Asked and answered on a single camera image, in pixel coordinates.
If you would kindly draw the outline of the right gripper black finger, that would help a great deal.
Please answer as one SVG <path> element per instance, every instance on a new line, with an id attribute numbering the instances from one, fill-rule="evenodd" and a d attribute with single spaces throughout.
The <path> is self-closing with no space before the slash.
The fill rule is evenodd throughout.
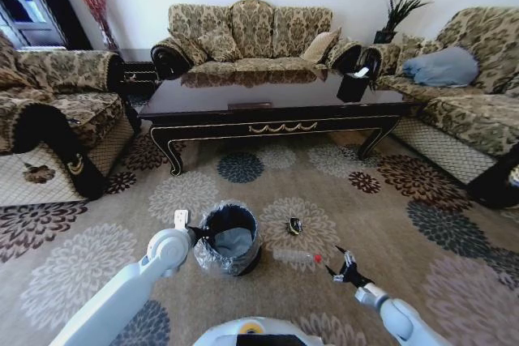
<path id="1" fill-rule="evenodd" d="M 343 254 L 344 257 L 344 263 L 341 266 L 342 270 L 350 270 L 350 269 L 356 269 L 357 263 L 355 260 L 354 255 L 349 251 L 341 248 L 340 246 L 336 246 L 336 248 Z"/>
<path id="2" fill-rule="evenodd" d="M 343 265 L 341 267 L 339 272 L 335 272 L 328 265 L 326 265 L 325 267 L 326 267 L 326 269 L 328 271 L 328 274 L 332 277 L 332 281 L 333 282 L 338 282 L 338 283 L 346 283 L 347 282 L 346 276 L 345 276 L 345 273 L 346 273 L 346 266 L 345 265 Z"/>

